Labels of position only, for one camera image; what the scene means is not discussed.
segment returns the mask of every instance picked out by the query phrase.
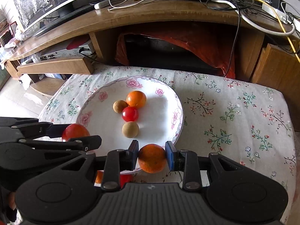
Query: tv stand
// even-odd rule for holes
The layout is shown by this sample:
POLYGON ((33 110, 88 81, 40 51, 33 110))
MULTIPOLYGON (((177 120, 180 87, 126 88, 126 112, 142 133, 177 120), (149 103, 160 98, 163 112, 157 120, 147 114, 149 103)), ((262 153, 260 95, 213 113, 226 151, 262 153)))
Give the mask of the tv stand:
MULTIPOLYGON (((250 17, 260 26, 280 31, 278 23, 273 20, 261 15, 250 15, 250 17)), ((43 65, 32 64, 29 66, 20 65, 19 60, 64 40, 89 34, 97 53, 97 59, 104 63, 111 62, 115 58, 116 43, 123 26, 158 21, 197 21, 219 23, 220 26, 222 26, 221 24, 236 26, 238 15, 235 12, 210 10, 199 2, 185 0, 159 0, 110 12, 107 8, 93 10, 39 37, 27 39, 5 61, 5 65, 14 79, 19 79, 22 73, 27 73, 35 84, 38 83, 38 80, 34 79, 34 75, 38 73, 92 74, 93 68, 88 59, 59 58, 55 61, 43 61, 43 65)), ((260 55, 263 40, 262 32, 242 21, 236 46, 239 58, 235 64, 235 74, 238 80, 250 80, 260 55)), ((52 87, 52 92, 60 88, 57 81, 46 80, 49 81, 47 88, 52 87)), ((46 93, 44 86, 37 87, 36 90, 42 94, 51 95, 46 93)))

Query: brown round fruit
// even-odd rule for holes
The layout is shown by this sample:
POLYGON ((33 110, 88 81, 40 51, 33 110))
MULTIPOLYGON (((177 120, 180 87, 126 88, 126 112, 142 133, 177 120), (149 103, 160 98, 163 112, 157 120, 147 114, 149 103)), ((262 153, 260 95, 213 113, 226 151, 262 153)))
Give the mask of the brown round fruit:
POLYGON ((126 108, 126 107, 128 107, 128 105, 127 105, 126 101, 123 101, 123 100, 116 101, 112 106, 113 110, 116 113, 121 113, 124 110, 124 108, 126 108))
POLYGON ((139 133, 139 130, 136 122, 127 122, 122 127, 122 133, 127 138, 134 138, 139 133))
POLYGON ((148 144, 139 150, 139 166, 147 173, 162 171, 167 163, 165 150, 156 144, 148 144))

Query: red cloth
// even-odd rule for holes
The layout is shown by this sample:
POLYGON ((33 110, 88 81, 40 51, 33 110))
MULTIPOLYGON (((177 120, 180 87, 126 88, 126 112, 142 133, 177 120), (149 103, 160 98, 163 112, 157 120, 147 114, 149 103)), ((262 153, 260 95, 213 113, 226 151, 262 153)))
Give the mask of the red cloth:
MULTIPOLYGON (((229 65, 236 27, 215 23, 176 21, 153 22, 130 25, 119 35, 115 59, 121 64, 129 65, 124 35, 141 34, 168 41, 181 46, 214 68, 220 68, 223 76, 229 65)), ((234 55, 227 74, 235 79, 234 55)))

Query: table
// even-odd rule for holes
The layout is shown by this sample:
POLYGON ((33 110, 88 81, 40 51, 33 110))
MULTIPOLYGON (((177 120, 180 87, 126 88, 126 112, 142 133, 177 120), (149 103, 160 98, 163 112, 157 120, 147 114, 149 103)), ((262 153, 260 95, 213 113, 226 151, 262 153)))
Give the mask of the table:
MULTIPOLYGON (((40 121, 74 123, 88 97, 118 78, 142 75, 161 80, 175 90, 184 107, 176 148, 200 156, 219 152, 282 184, 289 195, 281 220, 286 222, 296 187, 296 155, 288 108, 279 91, 182 71, 94 66, 94 75, 71 76, 42 110, 40 121)), ((134 180, 182 183, 182 176, 166 167, 157 174, 136 173, 134 180)))

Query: red tomato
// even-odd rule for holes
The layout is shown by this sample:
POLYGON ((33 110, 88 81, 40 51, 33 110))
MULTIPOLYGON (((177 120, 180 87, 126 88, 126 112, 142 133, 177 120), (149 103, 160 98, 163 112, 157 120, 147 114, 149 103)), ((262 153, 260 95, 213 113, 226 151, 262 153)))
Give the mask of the red tomato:
POLYGON ((128 106, 122 111, 122 118, 126 122, 134 122, 139 118, 139 112, 135 107, 128 106))
POLYGON ((68 141, 71 138, 90 136, 88 130, 80 124, 71 124, 62 133, 62 141, 68 141))
POLYGON ((133 181, 133 175, 132 174, 120 175, 121 188, 123 188, 125 183, 129 183, 131 181, 133 181))

